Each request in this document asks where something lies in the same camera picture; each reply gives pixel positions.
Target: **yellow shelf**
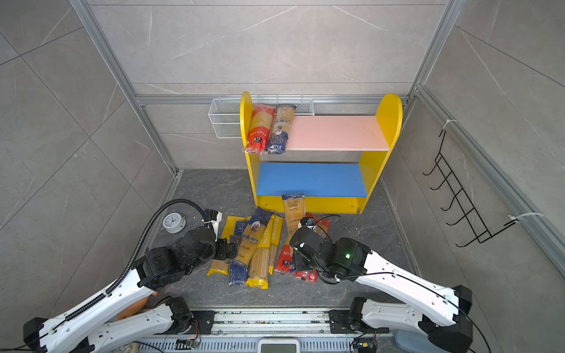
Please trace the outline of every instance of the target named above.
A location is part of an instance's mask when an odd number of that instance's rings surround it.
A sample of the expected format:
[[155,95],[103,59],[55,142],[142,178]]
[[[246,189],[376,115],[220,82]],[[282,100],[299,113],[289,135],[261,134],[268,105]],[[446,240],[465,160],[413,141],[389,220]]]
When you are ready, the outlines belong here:
[[[241,138],[244,147],[247,145],[247,133],[249,132],[249,125],[251,123],[251,116],[253,114],[253,103],[249,92],[244,92],[241,96],[240,105],[240,128]],[[363,186],[366,191],[366,197],[348,197],[346,194],[341,194],[341,197],[320,197],[308,196],[307,190],[303,191],[306,195],[306,211],[313,213],[361,213],[365,209],[369,197],[371,196],[377,181],[383,171],[383,168],[388,160],[394,145],[400,134],[402,126],[402,102],[400,97],[396,94],[387,94],[381,101],[377,114],[375,116],[376,122],[388,144],[388,150],[381,151],[364,151],[359,161],[359,170],[363,181]],[[251,188],[253,189],[253,197],[255,205],[260,206],[266,210],[275,212],[284,212],[283,199],[280,196],[270,195],[257,195],[259,184],[259,171],[261,168],[261,161],[258,155],[245,154],[247,160],[247,168],[249,170],[249,178],[251,179]],[[340,180],[339,183],[347,184],[348,182],[355,182],[354,180]],[[289,190],[288,193],[297,193],[296,190]]]

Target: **blue shelf board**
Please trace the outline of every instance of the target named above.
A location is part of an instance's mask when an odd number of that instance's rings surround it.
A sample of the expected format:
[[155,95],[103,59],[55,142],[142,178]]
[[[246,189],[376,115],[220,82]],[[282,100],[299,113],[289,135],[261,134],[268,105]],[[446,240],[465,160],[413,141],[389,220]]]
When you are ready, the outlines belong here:
[[358,164],[261,163],[257,196],[367,197]]

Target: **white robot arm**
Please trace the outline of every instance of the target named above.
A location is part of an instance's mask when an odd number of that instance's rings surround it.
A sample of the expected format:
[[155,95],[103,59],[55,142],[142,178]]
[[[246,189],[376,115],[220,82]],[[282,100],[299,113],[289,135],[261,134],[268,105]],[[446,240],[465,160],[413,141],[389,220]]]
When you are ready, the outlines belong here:
[[[194,321],[183,298],[170,298],[152,310],[116,322],[108,320],[212,258],[233,258],[234,245],[218,240],[213,228],[211,224],[198,227],[167,246],[151,249],[133,261],[124,275],[68,312],[48,320],[30,320],[24,325],[24,342],[36,353],[103,353],[148,334],[186,332]],[[471,345],[472,325],[466,315],[471,308],[468,288],[433,284],[353,239],[341,238],[333,243],[305,226],[295,232],[290,245],[298,271],[302,271],[300,266],[315,269],[329,284],[356,281],[405,303],[356,298],[347,318],[350,328],[359,332],[408,330],[426,335],[433,344],[452,353],[464,353]]]

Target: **white wire basket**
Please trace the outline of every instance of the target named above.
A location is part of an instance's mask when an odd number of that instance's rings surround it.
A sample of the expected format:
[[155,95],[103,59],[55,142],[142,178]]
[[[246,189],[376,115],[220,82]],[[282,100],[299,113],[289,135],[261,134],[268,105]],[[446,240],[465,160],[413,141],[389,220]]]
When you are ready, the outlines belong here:
[[[310,98],[269,97],[252,99],[253,105],[294,104],[296,105],[295,115],[314,115],[314,102]],[[208,116],[217,138],[241,138],[240,103],[240,98],[216,98],[212,100]]]

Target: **black metal hook rack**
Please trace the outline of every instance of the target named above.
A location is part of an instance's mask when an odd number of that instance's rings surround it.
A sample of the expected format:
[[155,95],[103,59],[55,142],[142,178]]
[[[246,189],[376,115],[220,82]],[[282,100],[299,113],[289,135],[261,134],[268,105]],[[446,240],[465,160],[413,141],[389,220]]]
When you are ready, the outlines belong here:
[[[461,216],[461,218],[459,218],[455,223],[445,223],[447,225],[456,225],[457,223],[461,222],[463,219],[465,219],[467,221],[467,223],[469,224],[469,226],[471,227],[471,230],[473,231],[473,235],[475,236],[472,240],[470,240],[469,242],[467,242],[465,245],[459,245],[459,244],[455,244],[458,247],[466,247],[467,245],[471,244],[474,241],[478,241],[479,243],[484,243],[485,241],[493,238],[495,235],[499,234],[500,232],[508,229],[509,227],[513,226],[514,224],[516,224],[518,222],[518,220],[511,220],[507,223],[504,223],[502,225],[502,229],[497,231],[496,233],[492,233],[489,228],[486,226],[483,218],[481,217],[481,213],[477,210],[477,208],[475,207],[475,205],[473,204],[473,200],[471,200],[471,198],[469,197],[469,195],[467,194],[467,191],[465,191],[465,189],[463,188],[463,185],[461,184],[461,182],[459,181],[459,178],[457,178],[457,175],[455,175],[455,173],[453,172],[453,169],[451,168],[451,166],[449,166],[449,163],[447,162],[447,160],[444,158],[444,156],[441,154],[441,148],[444,145],[444,140],[445,140],[445,130],[442,130],[440,132],[439,137],[441,137],[441,144],[440,144],[440,150],[437,153],[436,157],[434,158],[434,166],[432,168],[432,170],[429,173],[422,173],[423,175],[430,175],[433,173],[433,171],[437,168],[441,175],[443,176],[443,181],[441,182],[441,184],[437,187],[437,188],[430,188],[432,190],[438,190],[439,188],[441,188],[441,186],[443,184],[447,184],[449,187],[449,190],[451,190],[451,193],[453,194],[453,197],[451,199],[451,203],[449,204],[448,208],[443,208],[441,207],[441,209],[443,211],[449,211],[451,209],[451,207],[453,206],[453,203],[456,201],[457,205],[459,206],[459,209],[461,210],[461,212],[463,212],[463,216]],[[448,173],[446,174],[440,167],[439,163],[440,161],[444,161],[444,163],[447,165],[448,168]],[[449,180],[447,180],[447,178],[449,178],[449,176],[453,175],[453,177],[455,178],[457,183],[454,183],[454,185],[452,185],[451,183],[449,183]],[[463,206],[461,205],[461,201],[458,198],[459,197],[466,197],[467,200],[469,201],[469,204],[471,205],[471,208],[468,211],[465,211],[465,209],[463,208]],[[477,215],[477,217],[479,218],[479,220],[481,221],[481,223],[483,224],[484,227],[484,231],[480,234],[477,234],[477,231],[475,230],[475,227],[473,227],[473,223],[469,220],[469,215],[471,214],[475,214]]]

